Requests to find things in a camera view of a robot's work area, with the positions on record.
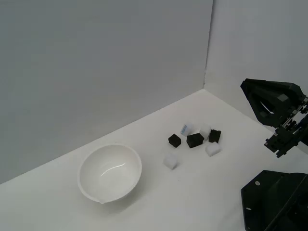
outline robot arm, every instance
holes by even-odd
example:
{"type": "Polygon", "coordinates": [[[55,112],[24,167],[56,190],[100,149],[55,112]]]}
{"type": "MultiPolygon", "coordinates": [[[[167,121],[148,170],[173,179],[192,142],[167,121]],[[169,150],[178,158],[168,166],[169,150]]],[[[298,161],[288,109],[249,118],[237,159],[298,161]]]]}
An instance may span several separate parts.
{"type": "Polygon", "coordinates": [[[265,146],[278,158],[300,141],[308,145],[308,97],[298,85],[246,79],[241,88],[258,121],[276,128],[265,146]],[[298,114],[303,118],[296,122],[298,114]]]}

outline black block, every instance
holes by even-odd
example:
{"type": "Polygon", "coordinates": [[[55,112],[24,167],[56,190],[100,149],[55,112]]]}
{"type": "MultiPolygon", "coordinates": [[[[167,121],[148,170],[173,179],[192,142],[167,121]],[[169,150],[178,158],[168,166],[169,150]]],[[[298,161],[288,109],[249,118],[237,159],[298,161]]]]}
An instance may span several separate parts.
{"type": "Polygon", "coordinates": [[[200,133],[189,135],[187,136],[186,139],[186,142],[190,148],[194,148],[201,145],[203,141],[204,137],[200,133]]]}
{"type": "Polygon", "coordinates": [[[169,140],[169,143],[175,148],[179,147],[179,145],[181,144],[181,138],[178,137],[176,134],[173,134],[172,136],[170,136],[168,140],[169,140]]]}
{"type": "Polygon", "coordinates": [[[208,137],[208,141],[211,143],[218,143],[220,139],[221,131],[216,131],[214,129],[211,130],[210,136],[208,137]]]}

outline white bowl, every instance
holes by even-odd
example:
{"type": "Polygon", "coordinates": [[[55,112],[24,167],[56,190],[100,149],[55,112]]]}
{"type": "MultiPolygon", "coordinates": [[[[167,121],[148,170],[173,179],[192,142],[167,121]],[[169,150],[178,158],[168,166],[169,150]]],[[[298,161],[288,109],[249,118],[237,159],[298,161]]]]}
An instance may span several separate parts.
{"type": "Polygon", "coordinates": [[[91,153],[78,173],[78,187],[89,199],[101,204],[121,199],[136,186],[141,160],[123,144],[105,145],[91,153]]]}

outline black machine part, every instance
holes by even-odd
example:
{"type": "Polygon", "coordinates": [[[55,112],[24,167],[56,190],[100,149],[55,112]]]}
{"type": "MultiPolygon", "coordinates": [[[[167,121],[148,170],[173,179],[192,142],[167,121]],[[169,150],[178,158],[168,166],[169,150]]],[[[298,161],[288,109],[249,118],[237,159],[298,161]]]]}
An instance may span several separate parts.
{"type": "Polygon", "coordinates": [[[247,231],[307,231],[308,177],[262,171],[241,190],[247,231]]]}
{"type": "Polygon", "coordinates": [[[285,155],[299,142],[308,145],[308,115],[296,122],[298,113],[307,114],[308,98],[293,83],[246,79],[241,88],[258,121],[276,128],[265,146],[277,157],[285,155]]]}

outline bowl rim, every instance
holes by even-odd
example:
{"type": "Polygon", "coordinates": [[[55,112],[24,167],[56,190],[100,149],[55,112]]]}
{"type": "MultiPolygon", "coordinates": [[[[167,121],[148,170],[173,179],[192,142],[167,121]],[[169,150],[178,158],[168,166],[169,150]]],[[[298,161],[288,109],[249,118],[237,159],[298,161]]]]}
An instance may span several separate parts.
{"type": "Polygon", "coordinates": [[[101,149],[101,148],[104,148],[104,147],[107,147],[107,146],[122,146],[122,147],[125,147],[125,148],[130,149],[130,150],[135,154],[135,156],[136,156],[136,158],[137,158],[137,160],[138,160],[139,167],[140,167],[140,168],[139,168],[139,172],[138,172],[138,177],[136,178],[136,180],[135,180],[135,182],[132,184],[132,186],[131,186],[130,188],[128,188],[128,189],[123,193],[122,196],[120,196],[119,198],[116,198],[116,199],[114,199],[114,200],[111,200],[111,201],[119,200],[119,199],[125,197],[127,194],[129,194],[129,193],[136,187],[136,185],[137,185],[137,183],[138,183],[138,181],[139,181],[139,179],[140,179],[140,177],[141,177],[141,172],[142,172],[142,163],[141,163],[140,156],[138,155],[138,153],[137,153],[133,148],[131,148],[131,147],[125,145],[125,144],[121,144],[121,143],[110,143],[110,144],[105,144],[105,145],[102,145],[102,146],[98,147],[98,148],[95,149],[94,151],[92,151],[92,152],[91,152],[90,154],[88,154],[88,155],[86,156],[86,158],[81,162],[81,165],[80,165],[79,170],[78,170],[77,184],[78,184],[78,187],[79,187],[80,191],[82,192],[82,194],[83,194],[85,197],[87,197],[87,198],[89,198],[90,200],[93,200],[93,201],[95,201],[95,202],[99,202],[99,203],[100,203],[100,201],[99,201],[97,198],[90,196],[90,195],[87,194],[87,192],[85,192],[84,189],[82,188],[81,182],[80,182],[80,172],[81,172],[81,168],[82,168],[83,164],[85,163],[85,161],[86,161],[93,153],[95,153],[97,150],[99,150],[99,149],[101,149]]]}

